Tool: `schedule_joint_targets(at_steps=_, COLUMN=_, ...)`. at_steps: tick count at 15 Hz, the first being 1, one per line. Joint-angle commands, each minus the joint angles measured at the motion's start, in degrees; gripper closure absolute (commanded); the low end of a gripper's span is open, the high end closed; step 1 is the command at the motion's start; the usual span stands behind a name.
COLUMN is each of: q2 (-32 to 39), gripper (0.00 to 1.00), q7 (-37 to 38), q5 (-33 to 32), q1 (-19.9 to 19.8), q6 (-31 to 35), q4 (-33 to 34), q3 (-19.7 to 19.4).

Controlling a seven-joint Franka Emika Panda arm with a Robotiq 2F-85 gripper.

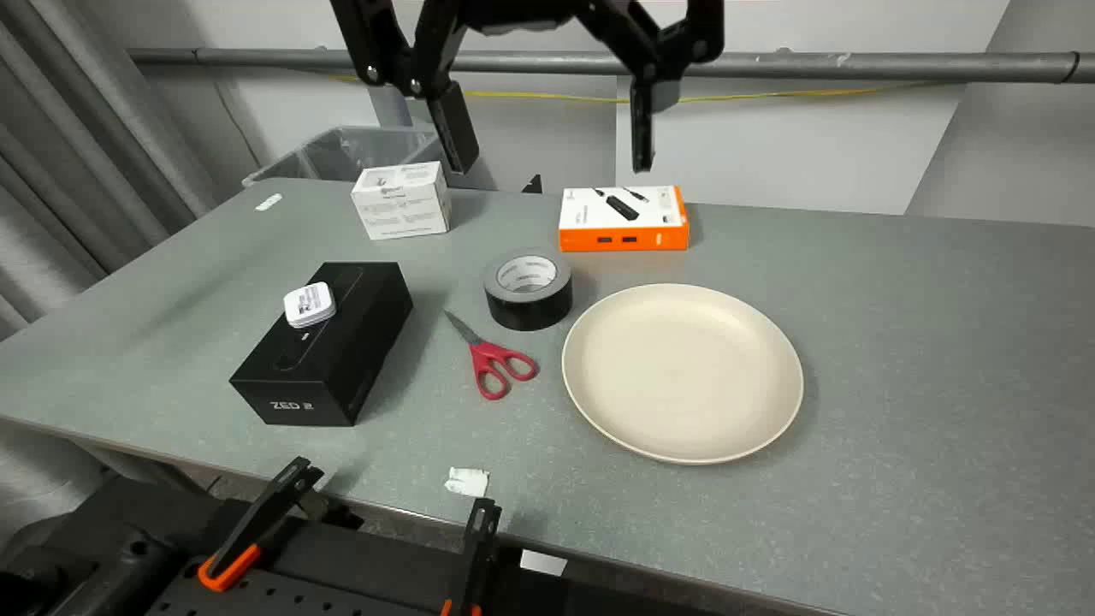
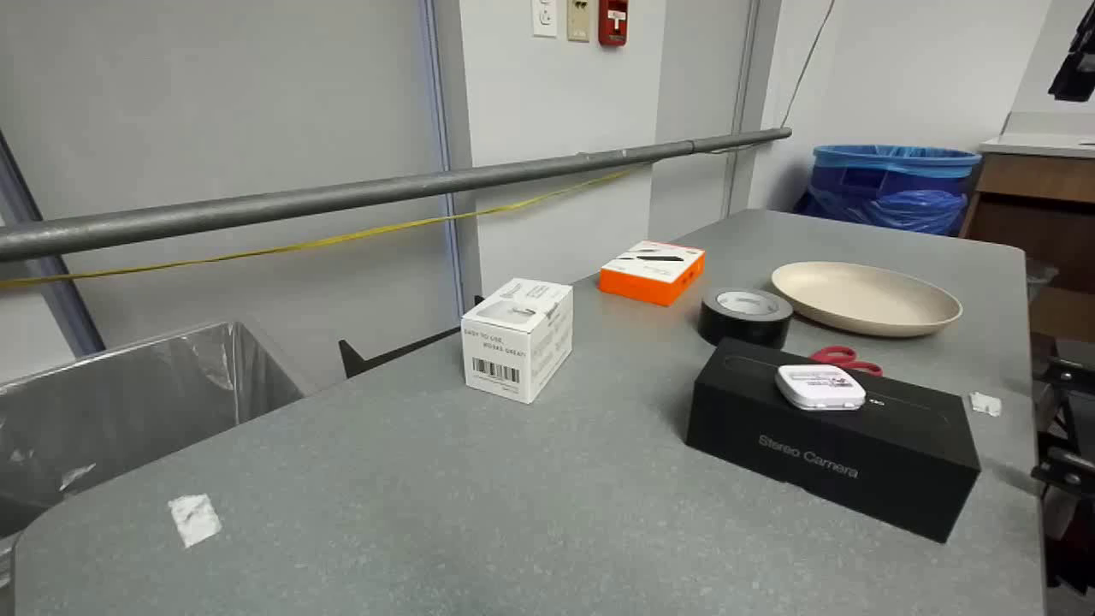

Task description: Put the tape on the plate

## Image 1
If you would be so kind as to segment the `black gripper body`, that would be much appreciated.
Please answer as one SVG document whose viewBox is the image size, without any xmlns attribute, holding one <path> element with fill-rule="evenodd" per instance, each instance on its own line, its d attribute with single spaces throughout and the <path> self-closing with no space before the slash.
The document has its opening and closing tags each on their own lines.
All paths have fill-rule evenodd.
<svg viewBox="0 0 1095 616">
<path fill-rule="evenodd" d="M 392 0 L 327 0 L 366 86 L 438 100 L 467 31 L 553 31 L 579 22 L 634 75 L 629 105 L 660 112 L 676 102 L 680 75 L 726 47 L 726 0 L 684 0 L 684 16 L 655 24 L 639 0 L 420 0 L 403 37 Z"/>
</svg>

